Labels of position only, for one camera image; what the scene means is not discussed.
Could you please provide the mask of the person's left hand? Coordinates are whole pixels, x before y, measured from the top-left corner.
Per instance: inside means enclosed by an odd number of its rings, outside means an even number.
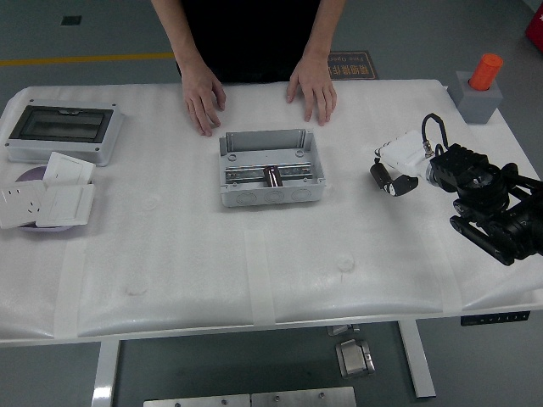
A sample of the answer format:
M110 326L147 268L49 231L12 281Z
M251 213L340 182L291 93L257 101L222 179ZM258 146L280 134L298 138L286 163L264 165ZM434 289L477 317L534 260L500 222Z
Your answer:
M303 57L297 63L288 82L288 103L294 101L298 90L304 98L304 120L308 122L316 112L318 125L326 125L338 100L326 59Z

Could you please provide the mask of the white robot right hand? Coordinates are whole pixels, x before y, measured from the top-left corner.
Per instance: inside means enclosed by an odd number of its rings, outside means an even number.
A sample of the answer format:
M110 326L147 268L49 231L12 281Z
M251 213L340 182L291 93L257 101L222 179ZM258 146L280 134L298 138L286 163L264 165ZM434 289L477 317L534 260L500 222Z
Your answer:
M435 153L420 132L409 131L384 144L375 154L370 173L379 188L389 195L405 195L414 190L420 180L434 184L430 161Z

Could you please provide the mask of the person's right hand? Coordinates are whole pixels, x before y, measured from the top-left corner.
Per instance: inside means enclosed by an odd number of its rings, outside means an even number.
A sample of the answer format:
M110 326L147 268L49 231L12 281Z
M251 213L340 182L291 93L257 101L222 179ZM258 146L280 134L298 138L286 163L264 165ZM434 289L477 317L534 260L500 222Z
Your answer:
M206 65L186 67L181 73L189 118L199 135L211 137L213 130L221 125L217 111L226 106L223 86Z

